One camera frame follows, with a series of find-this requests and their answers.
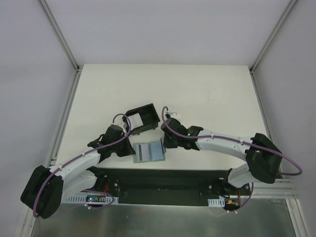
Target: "white wall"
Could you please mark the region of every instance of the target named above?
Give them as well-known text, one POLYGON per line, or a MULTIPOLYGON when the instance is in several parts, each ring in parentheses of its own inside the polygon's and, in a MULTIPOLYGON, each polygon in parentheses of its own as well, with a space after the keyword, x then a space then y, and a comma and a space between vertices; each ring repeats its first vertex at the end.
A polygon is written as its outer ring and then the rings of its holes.
MULTIPOLYGON (((303 167, 295 183, 316 236, 316 1, 301 0, 255 72, 274 142, 303 167)), ((290 165, 285 170, 295 171, 290 165)))
POLYGON ((289 0, 47 0, 84 63, 252 66, 289 0))
POLYGON ((22 191, 44 164, 74 71, 36 0, 0 1, 0 236, 15 236, 22 191))

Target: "open black container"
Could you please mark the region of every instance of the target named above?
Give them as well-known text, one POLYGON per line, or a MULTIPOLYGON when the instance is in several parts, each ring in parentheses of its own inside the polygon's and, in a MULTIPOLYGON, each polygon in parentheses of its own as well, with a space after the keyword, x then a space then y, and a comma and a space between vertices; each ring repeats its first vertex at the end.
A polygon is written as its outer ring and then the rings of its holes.
MULTIPOLYGON (((143 126, 133 129, 130 133, 131 135, 139 135, 141 132, 145 132, 150 129, 155 130, 156 127, 158 127, 160 119, 158 117, 154 104, 148 104, 136 109, 129 110, 125 113, 125 115, 131 116, 137 113, 139 113, 140 115, 143 126)), ((129 129, 128 122, 125 117, 123 118, 123 121, 127 124, 127 129, 129 129)))

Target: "white table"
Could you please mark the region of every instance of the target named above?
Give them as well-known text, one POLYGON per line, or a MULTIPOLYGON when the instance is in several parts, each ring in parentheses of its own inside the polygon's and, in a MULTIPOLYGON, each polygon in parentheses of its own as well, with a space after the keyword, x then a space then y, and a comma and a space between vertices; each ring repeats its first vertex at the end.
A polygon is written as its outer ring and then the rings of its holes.
MULTIPOLYGON (((57 163, 80 154, 116 114, 149 103, 159 117, 164 105, 178 112, 185 127, 197 125, 236 136, 266 133, 246 66, 85 64, 57 163)), ((130 136, 131 144, 158 140, 163 136, 160 125, 130 136)), ((167 150, 165 161, 133 163, 133 156, 112 154, 97 167, 226 170, 241 164, 242 160, 217 152, 177 148, 167 150)))

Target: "metal frame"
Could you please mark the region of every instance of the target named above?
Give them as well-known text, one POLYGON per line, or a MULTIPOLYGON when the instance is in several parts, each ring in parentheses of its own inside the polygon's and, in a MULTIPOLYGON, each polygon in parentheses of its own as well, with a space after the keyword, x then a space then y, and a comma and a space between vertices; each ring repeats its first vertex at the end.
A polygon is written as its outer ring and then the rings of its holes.
MULTIPOLYGON (((261 102, 260 94, 258 91, 258 88, 256 86, 255 78, 253 77, 254 71, 258 68, 258 65, 262 61, 263 57, 267 53, 268 49, 271 47, 273 44, 275 38, 280 32, 280 29, 284 25, 285 21, 287 20, 288 16, 294 9, 296 3, 298 0, 290 0, 288 5, 286 6, 284 12, 280 16, 278 22, 276 23, 275 27, 273 28, 272 32, 270 33, 268 39, 266 40, 264 46, 262 47, 258 57, 256 58, 253 66, 250 68, 250 74, 251 78, 253 81, 254 89, 257 95, 259 107, 262 113, 262 117, 264 120, 265 128, 267 131, 268 136, 271 138, 271 133, 269 131, 267 119, 266 119, 266 114, 264 107, 261 102)), ((40 7, 42 8, 45 16, 47 17, 48 22, 50 23, 53 32, 55 33, 61 47, 63 48, 64 52, 66 53, 70 63, 72 64, 73 68, 76 71, 76 75, 74 77, 71 89, 69 91, 69 95, 67 98, 67 102, 64 106, 64 111, 63 115, 60 119, 58 129, 55 134, 55 140, 54 143, 51 146, 51 150, 49 152, 49 156, 47 158, 47 166, 50 166, 54 163, 56 163, 56 157, 58 155, 58 151, 60 148, 60 144, 62 141, 62 137, 65 131, 65 127, 67 124, 68 116, 71 110, 71 105, 75 96, 75 92, 77 89, 77 85, 79 82, 79 78, 81 75, 81 70, 82 67, 80 67, 74 58, 53 14, 52 11, 50 10, 46 0, 38 0, 38 3, 40 7)), ((298 237, 308 237, 308 229, 306 225, 306 221, 304 218, 304 215, 301 210, 300 202, 297 199, 297 193, 296 190, 293 186, 293 182, 287 179, 281 179, 277 180, 274 185, 266 185, 261 182, 256 182, 255 183, 255 188, 254 188, 254 198, 286 198, 286 202, 288 205, 288 209, 290 212, 290 216, 292 219, 292 223, 295 229, 295 233, 298 237)), ((25 211, 23 213, 22 221, 20 223, 17 236, 21 237, 29 237, 32 234, 33 226, 35 223, 35 218, 33 217, 33 212, 31 209, 28 207, 25 208, 25 211)))

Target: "gray floor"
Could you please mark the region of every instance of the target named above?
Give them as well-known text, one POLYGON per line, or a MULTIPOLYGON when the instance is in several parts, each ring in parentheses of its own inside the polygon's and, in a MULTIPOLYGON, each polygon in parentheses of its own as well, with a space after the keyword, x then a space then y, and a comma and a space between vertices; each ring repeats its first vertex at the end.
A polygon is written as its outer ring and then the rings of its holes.
MULTIPOLYGON (((72 206, 63 204, 56 214, 72 206)), ((208 207, 113 205, 103 210, 78 207, 39 222, 34 237, 295 236, 285 201, 267 199, 251 200, 238 214, 208 207)))

